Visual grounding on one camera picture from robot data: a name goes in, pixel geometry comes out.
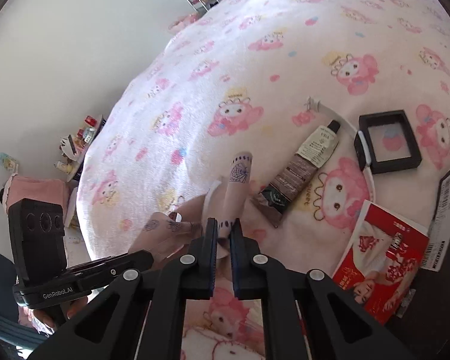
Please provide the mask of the cluttered side table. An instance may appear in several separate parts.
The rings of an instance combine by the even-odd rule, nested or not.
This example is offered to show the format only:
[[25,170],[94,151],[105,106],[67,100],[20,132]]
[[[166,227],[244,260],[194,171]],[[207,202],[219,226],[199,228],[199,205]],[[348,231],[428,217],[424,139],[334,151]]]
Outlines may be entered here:
[[88,115],[76,133],[68,134],[61,139],[59,145],[61,159],[57,160],[54,166],[65,174],[67,183],[80,180],[85,155],[105,126],[105,122],[103,115]]

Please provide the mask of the pink patterned socks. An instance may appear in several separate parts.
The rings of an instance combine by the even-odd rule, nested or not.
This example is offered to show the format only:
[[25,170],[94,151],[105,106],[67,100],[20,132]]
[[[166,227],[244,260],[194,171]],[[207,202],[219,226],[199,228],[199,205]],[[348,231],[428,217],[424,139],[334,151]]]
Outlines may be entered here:
[[249,181],[253,155],[242,151],[232,159],[228,177],[215,180],[205,195],[201,223],[206,226],[209,218],[217,220],[217,259],[229,255],[228,236],[233,224],[239,219],[249,195]]

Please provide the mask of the black storage box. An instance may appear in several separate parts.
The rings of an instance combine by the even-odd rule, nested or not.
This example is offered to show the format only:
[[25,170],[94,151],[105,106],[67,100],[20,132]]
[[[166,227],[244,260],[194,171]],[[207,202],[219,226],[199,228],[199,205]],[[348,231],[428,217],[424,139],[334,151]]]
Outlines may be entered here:
[[386,327],[415,359],[450,359],[450,170],[439,183],[422,266]]

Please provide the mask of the pink towel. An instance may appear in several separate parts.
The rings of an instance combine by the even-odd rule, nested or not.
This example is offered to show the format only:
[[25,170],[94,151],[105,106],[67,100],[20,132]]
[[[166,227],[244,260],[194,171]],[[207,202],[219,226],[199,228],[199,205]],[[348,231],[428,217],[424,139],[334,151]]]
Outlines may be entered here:
[[14,204],[28,198],[39,202],[60,205],[66,213],[70,197],[69,188],[63,180],[38,180],[14,173],[4,185],[2,205],[5,213]]

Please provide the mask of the red printed envelope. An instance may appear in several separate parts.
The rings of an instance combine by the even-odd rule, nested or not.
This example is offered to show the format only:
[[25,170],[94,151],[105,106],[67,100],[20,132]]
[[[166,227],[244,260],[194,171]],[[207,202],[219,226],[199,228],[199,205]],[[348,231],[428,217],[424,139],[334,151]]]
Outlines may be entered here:
[[424,226],[365,201],[332,280],[384,324],[407,294],[428,241]]

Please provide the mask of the black square display frame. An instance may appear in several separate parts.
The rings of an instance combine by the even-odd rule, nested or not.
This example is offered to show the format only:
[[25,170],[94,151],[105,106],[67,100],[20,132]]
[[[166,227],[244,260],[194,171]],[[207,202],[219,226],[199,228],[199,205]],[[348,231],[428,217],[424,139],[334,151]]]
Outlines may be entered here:
[[354,148],[360,170],[372,174],[417,168],[422,161],[405,111],[386,111],[358,118]]

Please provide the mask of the brown hand cream tube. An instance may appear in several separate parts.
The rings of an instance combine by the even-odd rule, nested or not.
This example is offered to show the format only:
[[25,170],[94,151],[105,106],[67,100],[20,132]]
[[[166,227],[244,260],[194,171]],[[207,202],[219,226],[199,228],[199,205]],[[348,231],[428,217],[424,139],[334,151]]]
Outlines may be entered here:
[[284,214],[311,183],[337,148],[341,124],[332,120],[319,127],[300,145],[286,167],[252,198],[252,203],[274,227],[278,228]]

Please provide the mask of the pink cartoon bedspread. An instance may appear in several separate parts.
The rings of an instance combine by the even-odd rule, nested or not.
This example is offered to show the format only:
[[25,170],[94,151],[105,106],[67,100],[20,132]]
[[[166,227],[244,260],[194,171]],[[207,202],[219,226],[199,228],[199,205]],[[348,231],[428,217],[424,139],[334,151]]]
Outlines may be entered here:
[[[84,160],[77,195],[92,258],[127,252],[154,212],[201,220],[232,157],[253,155],[249,195],[328,117],[403,110],[421,164],[373,175],[376,205],[429,228],[450,170],[450,17],[437,0],[224,0],[127,87]],[[353,139],[274,228],[252,202],[243,232],[288,269],[333,275],[370,201]]]

